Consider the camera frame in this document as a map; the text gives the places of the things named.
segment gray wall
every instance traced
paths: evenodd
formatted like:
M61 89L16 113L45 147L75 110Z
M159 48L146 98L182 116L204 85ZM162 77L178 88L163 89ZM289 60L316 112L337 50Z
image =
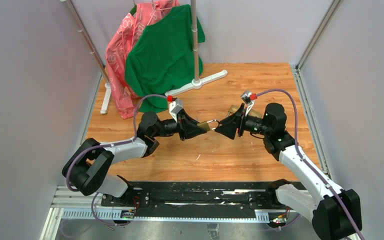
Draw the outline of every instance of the gray wall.
M133 0L73 0L101 58ZM190 0L179 0L189 4ZM332 0L197 0L200 56L215 63L297 63Z
M98 69L58 0L0 0L0 240L38 239Z
M328 167L384 239L384 0L342 1L302 70Z

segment green t-shirt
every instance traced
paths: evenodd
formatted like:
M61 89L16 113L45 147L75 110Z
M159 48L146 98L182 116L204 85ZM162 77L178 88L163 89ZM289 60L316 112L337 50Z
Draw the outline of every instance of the green t-shirt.
M198 42L205 41L199 21ZM191 6L173 7L159 22L145 27L142 35L128 54L124 77L140 97L178 89L194 76L194 39ZM199 73L203 63L199 58ZM167 109L167 100L150 97L143 101L140 111L156 113Z

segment wooden floor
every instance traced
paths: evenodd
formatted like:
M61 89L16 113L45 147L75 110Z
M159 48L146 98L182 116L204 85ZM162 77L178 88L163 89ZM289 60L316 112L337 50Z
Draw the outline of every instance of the wooden floor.
M228 71L225 78L181 95L184 109L191 117L204 120L222 120L231 105L240 105L245 90L260 93L280 88L288 91L298 108L298 141L310 159L319 166L316 151L303 113L296 85L286 63L210 63L204 65L201 77ZM101 84L87 132L88 138L100 142L127 139L133 136L133 119L122 119L110 104L108 114L100 114L104 99ZM288 97L281 92L260 96L254 110L264 112L266 104L277 102L287 114L286 129L293 135L294 111ZM142 113L136 117L139 123ZM167 111L158 114L169 119ZM181 141L178 135L160 137L160 146L148 157L128 159L111 166L109 172L130 181L274 181L297 180L292 172L277 162L264 148L263 141L244 134L231 140L214 131Z

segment clothing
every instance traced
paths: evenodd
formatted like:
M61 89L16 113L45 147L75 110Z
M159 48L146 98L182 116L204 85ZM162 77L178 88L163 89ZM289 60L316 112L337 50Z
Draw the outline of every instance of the clothing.
M135 107L132 98L138 98L135 91L125 81L126 58L142 35L145 26L148 23L157 23L170 12L170 9L158 9L174 6L179 6L178 0L155 1L156 11L154 11L152 2L138 3L136 15L127 14L106 48L106 67L111 84L112 99L114 99L117 112L124 119L133 117Z
M205 35L199 21L197 27L198 42L202 43ZM163 19L143 30L126 58L126 82L141 97L163 95L190 83L195 77L193 45L191 6L173 7ZM199 73L202 71L199 59ZM167 106L167 100L150 97L143 101L140 111L158 113Z

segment wire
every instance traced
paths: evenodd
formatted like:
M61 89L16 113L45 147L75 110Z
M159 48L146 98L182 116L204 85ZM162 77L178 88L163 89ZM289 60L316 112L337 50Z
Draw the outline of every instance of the wire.
M90 209L92 211L93 218L95 218L96 221L100 222L101 224L103 224L105 226L109 226L109 227L126 226L130 223L130 222L127 222L127 223L109 223L109 222L105 222L105 221L102 221L101 219L99 219L95 210L94 210L95 199L97 199L98 194L99 194L99 192L97 192L95 194L95 196L93 196L92 203L90 204Z
M136 140L137 138L137 128L136 128L136 114L138 113L138 110L139 110L139 107L141 106L142 102L147 99L147 98L150 98L150 97L159 97L159 98L163 98L163 99L166 99L167 97L164 96L164 95L158 95L158 94L149 94L149 95L146 95L145 97L143 97L142 99L139 100L139 102L137 103L136 107L134 108L134 112L133 112L133 130L134 130L134 136L132 138L129 138L129 139L125 139L125 140L121 140L121 141L116 141L116 142L111 142L111 143L108 143L108 144L101 144L101 145L97 145L97 146L92 146L92 147L88 147L86 148L85 150L83 150L79 155L77 155L73 162L70 164L70 167L68 168L67 170L67 175L65 177L65 183L67 184L67 188L70 190L70 191L73 191L73 192L78 192L79 190L76 189L76 188L73 188L71 187L71 183L70 183L70 175L71 175L71 172L73 170L73 167L74 165L76 165L76 163L86 154L88 153L89 151L92 151L92 150L95 150L95 149L99 149L99 148L108 148L108 147L112 147L112 146L120 146L120 145L123 145L123 144L128 144L128 143L133 143L133 141ZM97 198L99 193L96 193L95 196L93 197L92 199L92 203L90 205L90 209L91 209L91 212L92 212L92 215L93 217L101 224L105 225L105 226L126 226L128 225L130 222L127 222L127 223L108 223L108 222L105 222L105 221L102 221L101 219L98 218L97 214L95 213L95 210L94 210L94 203L95 203L95 199ZM136 210L139 208L140 206L140 202L139 202L139 205L137 207L135 207L135 210L134 210L134 213L136 213Z
M295 115L294 138L295 138L295 150L296 150L296 153L302 159L302 161L305 163L305 165L307 165L317 175L317 177L320 178L320 180L323 182L323 184L325 184L327 186L327 188L333 193L333 195L335 196L335 198L338 201L339 205L342 207L343 211L345 212L346 217L348 218L349 222L351 223L351 225L354 228L354 230L357 233L357 235L360 237L361 240L365 240L363 234L361 233L361 231L357 227L356 222L354 221L353 217L351 216L350 211L348 211L348 209L345 206L344 202L339 197L339 195L336 193L334 188L328 183L328 181L322 176L322 174L319 171L317 171L317 169L315 167L313 167L307 161L307 159L304 158L303 154L301 153L300 149L298 148L298 111L297 111L297 106L295 104L295 101L292 98L291 94L289 94L289 92L287 92L287 91L285 91L283 89L274 88L274 89L269 89L269 90L260 92L260 93L256 94L256 96L259 97L261 95L268 94L268 93L271 93L271 92L282 92L282 93L286 94L289 97L290 101L292 102L293 112L294 112L294 115Z
M270 232L270 231L277 231L279 229L282 230L282 229L290 227L292 224L297 222L300 217L301 217L301 214L298 214L292 221L286 223L284 226L279 226L279 227L276 227L276 228L271 227L271 228L267 228L267 229L261 229L261 230L258 230L258 231L259 232Z
M289 219L289 214L291 213L291 208L290 207L287 207L286 213L287 213L286 220L288 220Z
M264 137L257 136L255 133L250 132L249 135L253 136L256 139L264 139Z
M110 142L110 143L107 143L107 144L101 144L101 145L97 145L97 146L92 146L92 147L88 147L86 148L85 150L83 150L79 155L77 155L75 157L75 159L73 160L73 162L71 163L70 167L68 168L67 170L67 175L65 177L65 183L67 184L67 188L70 190L70 191L73 191L73 192L78 192L79 190L76 189L76 188L73 188L70 184L70 176L71 176L71 173L73 171L73 168L74 166L76 165L76 163L86 154L88 153L89 151L92 151L92 150L95 150L95 149L100 149L100 148L108 148L108 147L113 147L113 146L120 146L120 145L124 145L124 144L128 144L128 143L133 143L136 138L137 138L137 128L136 128L136 114L138 113L138 109L139 109L139 106L141 105L141 103L147 99L147 98L150 98L150 97L159 97L159 98L163 98L163 99L167 99L166 96L164 95L158 95L158 94L149 94L149 95L146 95L144 96L142 99L139 100L139 102L137 103L136 107L134 108L134 112L133 112L133 130L134 130L134 136L129 138L129 139L125 139L125 140L121 140L121 141L115 141L115 142Z
M283 217L283 216L286 216L286 219L288 219L288 216L287 216L287 215L289 215L289 209L291 209L291 208L288 206L288 207L286 208L286 210L285 210L285 213L282 214L282 215L279 215L278 218L281 218L281 217Z

